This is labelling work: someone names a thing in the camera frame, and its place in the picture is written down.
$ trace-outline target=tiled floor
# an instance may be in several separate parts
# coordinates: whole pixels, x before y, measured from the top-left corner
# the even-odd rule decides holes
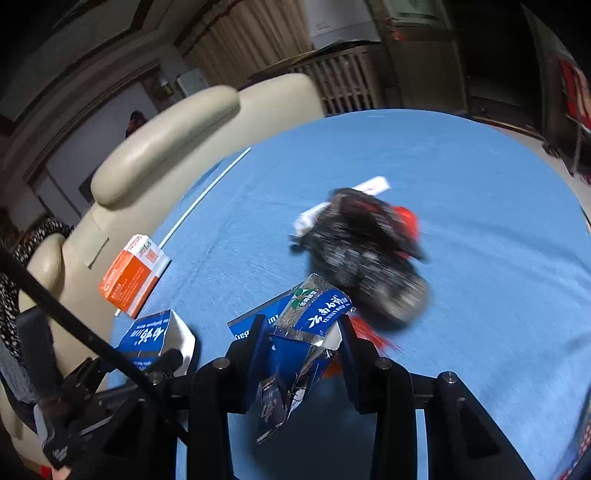
[[[587,216],[591,218],[591,187],[588,187],[586,184],[584,184],[579,175],[571,177],[562,160],[547,155],[542,148],[543,142],[541,140],[528,137],[527,135],[522,135],[512,130],[505,130],[504,128],[497,127],[494,128],[496,128],[499,132],[514,138],[519,143],[525,145],[532,152],[537,154],[539,157],[543,158],[544,161],[550,165],[550,167],[552,167],[554,171],[566,182],[566,184],[579,199],[581,207],[583,207],[583,210]]]

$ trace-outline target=black cable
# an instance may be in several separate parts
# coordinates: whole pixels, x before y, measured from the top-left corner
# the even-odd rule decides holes
[[[177,417],[168,405],[166,405],[146,375],[138,370],[120,352],[111,347],[78,320],[72,312],[57,301],[4,247],[0,248],[0,271],[3,271],[12,279],[50,318],[54,319],[107,363],[127,375],[145,393],[147,399],[154,403],[156,410],[164,417],[164,420],[166,420],[174,435],[185,445],[188,444],[189,435],[187,431],[178,422]]]

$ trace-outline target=white rod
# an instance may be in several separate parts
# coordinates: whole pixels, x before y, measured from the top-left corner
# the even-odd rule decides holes
[[[168,240],[170,239],[170,237],[172,237],[172,235],[177,231],[178,227],[181,226],[181,223],[183,223],[185,221],[185,218],[187,218],[189,216],[189,214],[194,210],[194,208],[197,206],[197,204],[199,202],[201,202],[201,200],[203,200],[203,198],[205,197],[205,195],[207,195],[209,193],[209,191],[215,187],[215,185],[217,185],[217,183],[223,178],[223,176],[228,173],[230,171],[230,169],[236,165],[239,161],[241,161],[242,157],[244,157],[248,152],[250,152],[251,148],[248,147],[244,152],[242,152],[240,154],[240,156],[234,160],[232,163],[230,163],[226,169],[221,172],[218,177],[211,182],[211,184],[209,185],[209,187],[207,187],[203,193],[201,195],[199,195],[199,197],[197,197],[197,200],[195,200],[191,206],[185,211],[184,214],[181,215],[181,218],[178,219],[177,223],[174,224],[174,227],[172,227],[170,229],[170,231],[166,234],[166,236],[164,237],[164,239],[160,242],[160,244],[158,245],[160,248],[162,248],[166,242],[168,242]],[[117,317],[119,314],[121,313],[121,310],[117,309],[117,311],[115,312],[115,316]]]

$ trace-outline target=black and white patterned cloth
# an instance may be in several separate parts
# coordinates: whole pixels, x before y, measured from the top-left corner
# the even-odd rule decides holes
[[[46,237],[53,233],[61,233],[67,237],[72,229],[73,227],[61,223],[55,218],[42,220],[27,238],[16,246],[12,254],[22,265],[27,266],[33,253]],[[6,345],[12,356],[21,362],[21,342],[15,324],[19,313],[18,290],[17,285],[0,272],[0,340]]]

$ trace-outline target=curtain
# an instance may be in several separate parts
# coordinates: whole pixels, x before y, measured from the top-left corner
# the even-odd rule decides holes
[[[256,72],[312,50],[300,0],[221,0],[183,46],[210,85],[238,89]]]

